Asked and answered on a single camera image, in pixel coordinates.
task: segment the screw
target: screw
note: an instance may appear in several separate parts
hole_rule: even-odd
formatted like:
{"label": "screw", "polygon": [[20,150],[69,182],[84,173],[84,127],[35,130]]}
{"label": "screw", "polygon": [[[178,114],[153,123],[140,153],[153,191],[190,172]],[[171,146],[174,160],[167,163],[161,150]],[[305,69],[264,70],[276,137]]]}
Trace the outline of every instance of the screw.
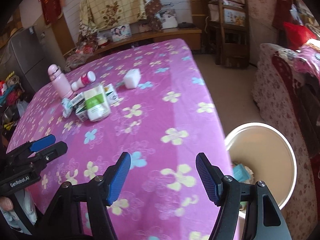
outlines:
{"label": "screw", "polygon": [[224,178],[225,181],[228,181],[228,182],[233,181],[233,178],[231,176],[229,176],[229,175],[226,175],[223,178]]}
{"label": "screw", "polygon": [[69,181],[65,181],[64,183],[62,183],[62,187],[63,188],[67,188],[67,187],[69,187],[71,185],[71,183],[69,182]]}
{"label": "screw", "polygon": [[258,186],[259,187],[264,187],[266,185],[266,183],[263,180],[259,180],[258,181]]}
{"label": "screw", "polygon": [[102,176],[102,175],[95,176],[95,177],[94,177],[94,180],[95,180],[95,181],[98,181],[98,182],[99,182],[99,181],[102,181],[102,180],[103,180],[103,176]]}

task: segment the tablecloth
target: tablecloth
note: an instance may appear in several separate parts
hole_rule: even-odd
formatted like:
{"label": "tablecloth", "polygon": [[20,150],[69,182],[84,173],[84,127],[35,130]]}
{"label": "tablecloth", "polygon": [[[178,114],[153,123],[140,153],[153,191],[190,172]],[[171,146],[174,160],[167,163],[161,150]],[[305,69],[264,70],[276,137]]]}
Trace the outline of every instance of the tablecloth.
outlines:
{"label": "tablecloth", "polygon": [[[126,90],[120,82],[132,68],[139,68],[142,78],[136,89]],[[120,100],[110,116],[81,123],[73,113],[64,119],[61,99],[48,84],[35,94],[10,141],[8,151],[49,134],[68,145],[67,153],[49,163],[41,181],[29,188],[37,207],[44,212],[62,182],[88,182],[127,151],[130,171],[119,199],[108,208],[118,239],[208,239],[219,209],[201,183],[196,155],[205,152],[225,174],[232,174],[231,162],[188,46],[179,39],[153,43],[98,59],[66,76],[73,82],[89,70],[97,76],[90,87],[98,82],[117,87]],[[89,234],[85,203],[82,219]]]}

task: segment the bottle with pink label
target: bottle with pink label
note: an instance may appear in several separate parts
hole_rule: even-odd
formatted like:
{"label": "bottle with pink label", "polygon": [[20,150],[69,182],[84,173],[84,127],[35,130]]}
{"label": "bottle with pink label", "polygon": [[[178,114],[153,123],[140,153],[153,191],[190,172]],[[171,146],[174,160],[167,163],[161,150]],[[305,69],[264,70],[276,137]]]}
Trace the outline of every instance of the bottle with pink label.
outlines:
{"label": "bottle with pink label", "polygon": [[88,73],[82,75],[76,82],[71,84],[71,88],[73,91],[77,91],[79,88],[83,88],[87,85],[90,85],[96,80],[96,75],[93,71],[89,71]]}
{"label": "bottle with pink label", "polygon": [[57,91],[58,95],[61,98],[69,98],[72,95],[73,91],[68,79],[61,72],[60,68],[57,65],[52,64],[48,68],[48,74],[51,80],[51,84]]}

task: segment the green label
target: green label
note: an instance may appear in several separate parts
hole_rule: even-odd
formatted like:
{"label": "green label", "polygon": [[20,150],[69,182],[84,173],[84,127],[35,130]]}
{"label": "green label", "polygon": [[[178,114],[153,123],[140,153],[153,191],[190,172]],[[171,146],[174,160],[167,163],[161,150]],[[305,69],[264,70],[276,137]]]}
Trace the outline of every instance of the green label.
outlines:
{"label": "green label", "polygon": [[85,101],[85,105],[87,106],[87,110],[89,110],[90,108],[100,105],[104,103],[103,100],[103,94],[98,94],[92,98],[89,98]]}

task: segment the pink thermos bottle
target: pink thermos bottle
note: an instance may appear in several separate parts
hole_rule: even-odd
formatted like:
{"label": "pink thermos bottle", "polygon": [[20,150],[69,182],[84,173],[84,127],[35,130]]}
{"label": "pink thermos bottle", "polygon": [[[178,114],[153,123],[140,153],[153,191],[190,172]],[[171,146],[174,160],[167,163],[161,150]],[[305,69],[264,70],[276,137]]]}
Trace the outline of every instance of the pink thermos bottle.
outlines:
{"label": "pink thermos bottle", "polygon": [[52,64],[48,68],[48,74],[51,80],[51,84],[56,89],[58,95],[61,98],[69,98],[73,91],[71,85],[66,76],[61,72],[57,65]]}

